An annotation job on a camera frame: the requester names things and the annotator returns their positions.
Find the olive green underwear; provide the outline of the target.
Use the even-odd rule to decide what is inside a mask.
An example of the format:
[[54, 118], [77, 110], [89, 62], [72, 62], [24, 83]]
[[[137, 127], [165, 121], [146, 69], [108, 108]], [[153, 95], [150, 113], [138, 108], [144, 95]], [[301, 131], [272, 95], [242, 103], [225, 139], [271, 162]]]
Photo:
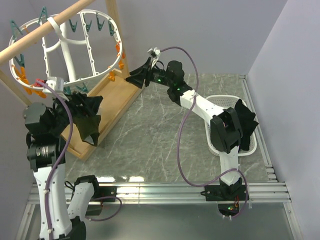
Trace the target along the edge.
[[99, 125], [101, 116], [75, 117], [73, 122], [78, 129], [81, 141], [97, 147], [100, 136]]

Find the white plastic clip hanger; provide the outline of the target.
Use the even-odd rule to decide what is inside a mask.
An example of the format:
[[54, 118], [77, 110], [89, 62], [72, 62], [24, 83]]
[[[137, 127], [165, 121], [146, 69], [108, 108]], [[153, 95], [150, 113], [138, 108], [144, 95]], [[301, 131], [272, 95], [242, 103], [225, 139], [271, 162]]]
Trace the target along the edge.
[[[93, 58], [93, 54], [92, 54], [92, 46], [89, 40], [89, 32], [86, 32], [85, 26], [84, 26], [84, 19], [83, 17], [85, 17], [87, 14], [92, 14], [92, 15], [96, 15], [96, 13], [99, 14], [99, 17], [103, 17], [103, 20], [107, 21], [110, 20], [112, 22], [112, 24], [115, 27], [115, 31], [118, 32], [118, 36], [119, 36], [119, 42], [115, 43], [119, 43], [120, 45], [120, 52], [117, 53], [116, 56], [116, 60], [114, 61], [114, 63], [112, 65], [109, 65], [106, 67], [106, 69], [102, 72], [98, 72], [96, 70], [96, 66], [95, 66], [95, 60]], [[51, 76], [51, 69], [50, 69], [50, 63], [49, 63], [49, 57], [48, 57], [48, 53], [55, 51], [57, 48], [61, 48], [62, 50], [62, 54], [64, 57], [64, 61], [65, 61], [65, 65], [67, 68], [67, 72], [68, 72], [68, 77], [69, 77], [69, 81], [64, 83], [64, 87], [70, 87], [73, 85], [78, 85], [81, 84], [83, 82], [87, 82], [87, 81], [91, 81], [95, 78], [98, 78], [100, 76], [107, 76], [109, 75], [109, 72], [113, 72], [115, 73], [115, 71], [119, 70], [119, 61], [125, 58], [125, 52], [124, 52], [124, 47], [123, 47], [123, 43], [121, 40], [121, 35], [120, 35], [120, 31], [118, 29], [118, 26], [116, 24], [116, 22], [107, 14], [98, 11], [98, 10], [90, 10], [90, 9], [83, 9], [81, 11], [79, 11], [77, 13], [77, 15], [79, 15], [80, 17], [80, 21], [81, 21], [81, 26], [82, 26], [82, 31], [84, 34], [84, 40], [75, 40], [75, 39], [69, 39], [67, 38], [67, 27], [66, 27], [66, 23], [61, 23], [58, 24], [54, 21], [54, 17], [55, 15], [48, 15], [47, 20], [45, 20], [44, 18], [42, 19], [42, 21], [40, 22], [40, 24], [38, 24], [39, 26], [42, 26], [44, 23], [49, 22], [51, 24], [51, 26], [53, 27], [53, 29], [55, 30], [55, 33], [58, 37], [58, 41], [50, 46], [47, 47], [46, 45], [46, 39], [43, 36], [42, 39], [42, 49], [43, 49], [43, 59], [45, 62], [45, 73], [47, 77]], [[33, 20], [28, 21], [27, 23], [25, 23], [24, 25], [20, 26], [19, 28], [21, 29], [22, 33], [23, 30], [25, 30], [24, 28], [27, 28], [33, 24], [37, 24], [38, 18], [35, 18]], [[13, 36], [11, 36], [10, 41], [9, 41], [9, 46], [12, 46], [15, 42], [17, 41], [17, 37], [16, 39], [13, 39]], [[76, 77], [76, 71], [75, 71], [75, 66], [72, 60], [72, 56], [71, 56], [71, 52], [70, 52], [70, 45], [79, 45], [79, 46], [85, 46], [87, 53], [88, 53], [88, 57], [89, 57], [89, 64], [91, 67], [91, 75], [89, 75], [88, 77], [85, 78], [77, 78]]]

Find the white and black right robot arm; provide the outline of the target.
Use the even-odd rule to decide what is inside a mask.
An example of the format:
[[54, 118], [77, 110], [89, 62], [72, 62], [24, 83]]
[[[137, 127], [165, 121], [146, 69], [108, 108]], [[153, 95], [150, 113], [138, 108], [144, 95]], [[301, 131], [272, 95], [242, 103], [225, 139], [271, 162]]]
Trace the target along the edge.
[[181, 62], [172, 60], [165, 69], [160, 69], [149, 57], [125, 79], [138, 88], [147, 87], [151, 82], [166, 86], [167, 95], [177, 105], [184, 107], [209, 126], [209, 144], [218, 152], [222, 176], [220, 194], [226, 200], [233, 199], [242, 185], [238, 172], [240, 151], [248, 151], [251, 144], [251, 112], [241, 99], [234, 107], [224, 108], [202, 97], [185, 82]]

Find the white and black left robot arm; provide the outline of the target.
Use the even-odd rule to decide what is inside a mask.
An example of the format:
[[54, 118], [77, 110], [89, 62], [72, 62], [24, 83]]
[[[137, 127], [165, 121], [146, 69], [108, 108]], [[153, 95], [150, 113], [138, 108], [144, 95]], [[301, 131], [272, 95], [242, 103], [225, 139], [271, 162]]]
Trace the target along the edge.
[[41, 240], [84, 240], [84, 222], [90, 201], [96, 201], [101, 188], [94, 175], [78, 177], [74, 183], [70, 204], [65, 195], [65, 152], [70, 143], [62, 137], [68, 125], [76, 127], [81, 140], [98, 145], [98, 113], [102, 96], [87, 96], [73, 92], [66, 100], [55, 99], [52, 107], [34, 102], [23, 111], [27, 159], [36, 180], [41, 212]]

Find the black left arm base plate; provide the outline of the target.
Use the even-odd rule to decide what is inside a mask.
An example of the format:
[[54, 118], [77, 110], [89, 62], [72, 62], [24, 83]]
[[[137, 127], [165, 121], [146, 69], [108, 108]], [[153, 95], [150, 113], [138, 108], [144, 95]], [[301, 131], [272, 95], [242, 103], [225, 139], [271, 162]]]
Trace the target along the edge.
[[117, 196], [117, 187], [116, 186], [100, 186], [98, 192], [98, 198], [104, 198], [100, 200], [101, 202], [115, 202], [115, 197]]

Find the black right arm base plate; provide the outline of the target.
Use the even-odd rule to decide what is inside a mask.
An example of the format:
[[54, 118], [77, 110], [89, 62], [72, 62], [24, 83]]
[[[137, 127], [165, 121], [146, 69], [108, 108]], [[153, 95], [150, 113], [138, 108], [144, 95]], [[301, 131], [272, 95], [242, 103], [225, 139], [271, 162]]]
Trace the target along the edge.
[[225, 184], [207, 185], [200, 194], [205, 197], [207, 202], [244, 201], [250, 199], [245, 185], [235, 187]]

